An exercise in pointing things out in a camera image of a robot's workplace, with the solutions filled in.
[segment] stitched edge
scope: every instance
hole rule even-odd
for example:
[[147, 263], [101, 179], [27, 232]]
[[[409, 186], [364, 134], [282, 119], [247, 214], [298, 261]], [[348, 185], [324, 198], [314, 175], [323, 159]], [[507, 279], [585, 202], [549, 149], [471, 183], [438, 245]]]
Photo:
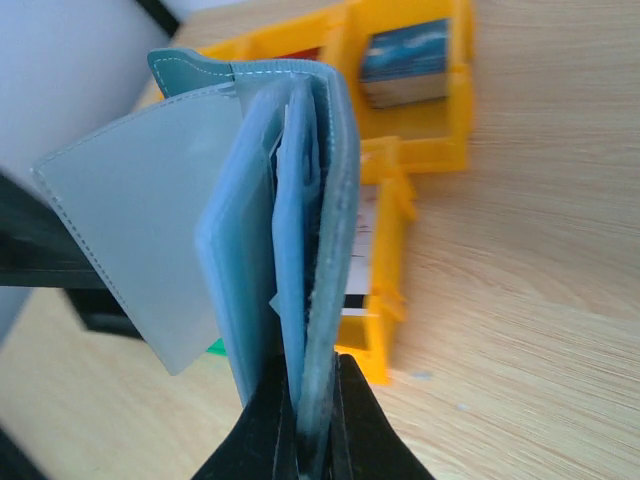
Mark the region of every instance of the stitched edge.
[[185, 101], [185, 100], [192, 100], [192, 99], [199, 98], [199, 97], [210, 96], [210, 95], [213, 95], [214, 93], [216, 93], [216, 92], [213, 91], [213, 90], [198, 91], [197, 93], [181, 96], [181, 97], [174, 98], [174, 99], [168, 100], [166, 102], [160, 103], [160, 104], [158, 104], [158, 105], [156, 105], [154, 107], [151, 107], [151, 108], [149, 108], [147, 110], [143, 110], [143, 111], [139, 112], [138, 114], [134, 114], [134, 115], [130, 115], [130, 116], [124, 117], [120, 121], [117, 121], [117, 122], [111, 124], [110, 126], [104, 128], [103, 130], [98, 130], [93, 135], [91, 135], [89, 137], [86, 137], [86, 138], [84, 138], [84, 139], [80, 140], [79, 142], [76, 142], [76, 143], [74, 143], [72, 145], [69, 145], [68, 147], [60, 150], [59, 152], [57, 152], [57, 153], [55, 153], [55, 154], [53, 154], [53, 155], [51, 155], [49, 157], [46, 157], [44, 160], [42, 160], [42, 162], [39, 165], [37, 165], [34, 168], [34, 177], [35, 177], [36, 182], [45, 191], [45, 193], [49, 197], [51, 203], [55, 207], [56, 211], [58, 211], [59, 215], [61, 215], [61, 219], [62, 219], [63, 223], [67, 226], [67, 229], [71, 230], [71, 234], [74, 236], [76, 241], [80, 243], [80, 248], [89, 257], [89, 259], [91, 260], [91, 263], [94, 265], [94, 268], [98, 271], [98, 273], [102, 277], [103, 281], [109, 287], [109, 290], [111, 290], [111, 292], [116, 297], [116, 299], [118, 300], [118, 302], [120, 303], [122, 308], [125, 309], [125, 310], [129, 309], [129, 303], [124, 299], [124, 296], [120, 293], [118, 288], [115, 286], [115, 284], [111, 280], [111, 277], [107, 273], [106, 269], [103, 267], [103, 265], [100, 262], [100, 260], [98, 260], [98, 258], [93, 253], [91, 248], [89, 248], [89, 246], [85, 242], [82, 234], [78, 231], [78, 229], [76, 228], [74, 222], [67, 215], [67, 212], [66, 212], [65, 208], [60, 203], [58, 197], [53, 192], [53, 189], [49, 186], [49, 184], [47, 183], [46, 179], [42, 175], [42, 170], [44, 168], [46, 168], [46, 166], [51, 161], [55, 160], [56, 158], [58, 158], [58, 157], [60, 157], [60, 156], [62, 156], [64, 154], [70, 152], [71, 150], [73, 150], [75, 148], [80, 147], [81, 145], [84, 145], [87, 142], [90, 142], [91, 140], [93, 140], [95, 138], [98, 138], [98, 137], [100, 137], [102, 135], [105, 135], [105, 134], [109, 133], [111, 130], [114, 130], [115, 128], [118, 128], [118, 127], [120, 127], [122, 125], [126, 125], [129, 122], [132, 122], [132, 121], [134, 121], [134, 120], [136, 120], [138, 118], [141, 118], [141, 117], [144, 117], [146, 115], [149, 115], [149, 114], [151, 114], [151, 113], [153, 113], [153, 112], [155, 112], [157, 110], [160, 110], [161, 108], [168, 107], [168, 106], [173, 105], [175, 103], [179, 103], [179, 102], [182, 102], [182, 101]]

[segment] leather wallet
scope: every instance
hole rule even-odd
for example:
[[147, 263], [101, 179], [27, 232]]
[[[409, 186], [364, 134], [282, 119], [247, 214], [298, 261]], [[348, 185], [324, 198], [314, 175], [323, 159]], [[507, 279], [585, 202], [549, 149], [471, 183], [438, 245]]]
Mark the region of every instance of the leather wallet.
[[304, 476], [324, 458], [357, 217], [345, 81], [306, 60], [148, 60], [166, 100], [43, 159], [36, 181], [170, 373], [221, 334], [246, 404], [284, 349]]

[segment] item inside bin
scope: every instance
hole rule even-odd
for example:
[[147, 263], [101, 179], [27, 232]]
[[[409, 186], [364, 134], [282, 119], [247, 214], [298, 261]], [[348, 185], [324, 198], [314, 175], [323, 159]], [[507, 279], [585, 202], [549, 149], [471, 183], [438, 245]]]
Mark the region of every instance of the item inside bin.
[[387, 108], [447, 95], [448, 23], [442, 19], [371, 37], [360, 83], [372, 107]]

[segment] wood grain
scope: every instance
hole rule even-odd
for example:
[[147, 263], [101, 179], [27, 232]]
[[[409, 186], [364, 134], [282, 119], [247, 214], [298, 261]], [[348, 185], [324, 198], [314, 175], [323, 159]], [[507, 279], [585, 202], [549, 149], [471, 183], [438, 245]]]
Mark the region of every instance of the wood grain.
[[[178, 41], [273, 15], [197, 14]], [[414, 178], [409, 320], [376, 393], [440, 480], [636, 479], [640, 4], [480, 0], [477, 16], [472, 168]], [[0, 353], [0, 385], [0, 420], [60, 479], [189, 478], [240, 411], [223, 360], [169, 377], [145, 345], [81, 332], [50, 291]]]

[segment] light wood tabletop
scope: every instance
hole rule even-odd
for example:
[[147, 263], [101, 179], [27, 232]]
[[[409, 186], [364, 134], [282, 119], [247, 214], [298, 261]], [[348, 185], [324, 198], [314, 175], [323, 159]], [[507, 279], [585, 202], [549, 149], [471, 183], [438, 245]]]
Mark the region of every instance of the light wood tabletop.
[[[177, 43], [324, 4], [202, 12]], [[375, 392], [439, 480], [635, 480], [640, 3], [478, 0], [477, 20], [471, 168], [413, 177], [409, 319]], [[171, 377], [47, 290], [0, 352], [0, 386], [0, 422], [54, 479], [190, 478], [240, 412], [224, 358]]]

